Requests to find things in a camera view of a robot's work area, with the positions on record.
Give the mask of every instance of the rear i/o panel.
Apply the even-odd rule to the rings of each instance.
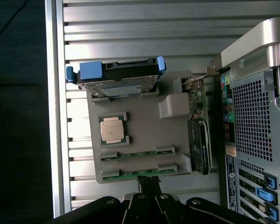
[[[273,104],[274,87],[267,86],[268,77],[273,80],[273,72],[259,73],[236,83],[228,71],[221,75],[221,93],[225,152],[226,156],[234,157],[236,167],[236,181],[232,187],[227,185],[228,195],[232,196],[230,189],[235,189],[237,212],[261,223],[274,224],[280,223],[280,172],[276,172],[280,157],[274,153],[280,150],[280,142],[274,141],[272,127],[274,122],[280,127],[280,114]]]

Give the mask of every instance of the black cable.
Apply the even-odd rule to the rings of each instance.
[[[24,0],[23,5],[18,8],[17,11],[15,11],[15,13],[12,15],[12,17],[10,17],[10,19],[7,21],[7,23],[4,25],[4,27],[2,28],[2,30],[0,30],[0,36],[1,34],[4,32],[4,30],[9,26],[9,24],[12,22],[12,20],[16,17],[16,15],[27,5],[28,0]]]

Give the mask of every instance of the blue slot latch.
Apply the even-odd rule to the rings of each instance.
[[[161,75],[164,74],[166,71],[164,58],[162,56],[157,57],[157,63],[159,66],[159,72],[161,73]]]
[[[276,181],[270,177],[268,178],[268,180],[269,180],[269,187],[272,189],[276,189],[277,188]]]
[[[74,68],[71,66],[66,67],[66,79],[69,83],[74,83],[76,80]]]
[[[275,210],[273,210],[273,209],[270,209],[269,212],[270,212],[270,217],[271,217],[274,221],[278,222],[278,213],[277,213],[277,211],[275,211]]]
[[[256,196],[267,202],[274,201],[274,196],[270,192],[265,191],[263,188],[256,188]]]

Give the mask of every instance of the metal frame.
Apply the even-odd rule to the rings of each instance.
[[[204,73],[205,66],[210,63],[215,54],[260,22],[260,19],[251,19],[256,18],[256,9],[257,18],[280,16],[280,1],[178,4],[148,0],[137,3],[131,0],[126,0],[125,3],[113,0],[112,3],[107,0],[97,2],[45,0],[45,2],[55,217],[69,212],[72,207],[75,207],[73,204],[87,203],[107,192],[113,194],[112,196],[121,197],[123,190],[126,193],[137,191],[132,182],[126,182],[124,185],[116,183],[98,185],[93,179],[92,172],[90,172],[91,176],[75,176],[70,179],[70,159],[74,160],[71,161],[74,165],[83,166],[87,163],[85,169],[93,171],[94,167],[90,128],[86,125],[88,116],[85,116],[88,114],[86,93],[65,83],[65,66],[72,65],[77,69],[78,62],[138,60],[163,54],[167,57],[168,72],[191,70],[193,73]],[[81,8],[85,13],[79,16],[84,16],[86,18],[84,21],[77,21],[75,14],[63,14],[70,11],[79,14]],[[144,14],[142,13],[144,9],[149,10]],[[74,116],[71,117],[70,109],[75,109],[75,106],[80,110],[72,110]],[[68,122],[68,119],[73,119],[75,122]],[[84,140],[69,141],[70,135],[75,132],[81,134]],[[216,173],[209,176],[193,175],[191,181],[187,176],[169,177],[165,178],[162,185],[168,192],[180,194],[182,197],[195,191],[215,194],[218,191]],[[176,186],[178,186],[177,193],[174,192]],[[80,201],[71,201],[73,197]]]
[[[212,66],[216,71],[230,67],[235,81],[280,66],[280,17],[258,24],[217,55]]]
[[[47,0],[46,33],[48,58],[48,95],[49,95],[49,128],[52,169],[52,192],[54,217],[64,214],[63,200],[63,168],[61,158],[61,128],[59,105],[59,73],[57,64],[57,35],[56,35],[56,1]]]

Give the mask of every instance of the mesh panel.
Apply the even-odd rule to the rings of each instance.
[[[232,94],[237,150],[273,161],[268,92],[258,80],[233,88]]]
[[[243,167],[246,167],[246,168],[248,168],[250,170],[253,170],[253,171],[255,171],[255,172],[259,173],[259,174],[263,174],[265,172],[265,170],[263,168],[261,168],[259,166],[256,166],[254,164],[251,164],[249,162],[246,162],[244,160],[238,160],[238,163],[239,163],[239,165],[241,165]]]

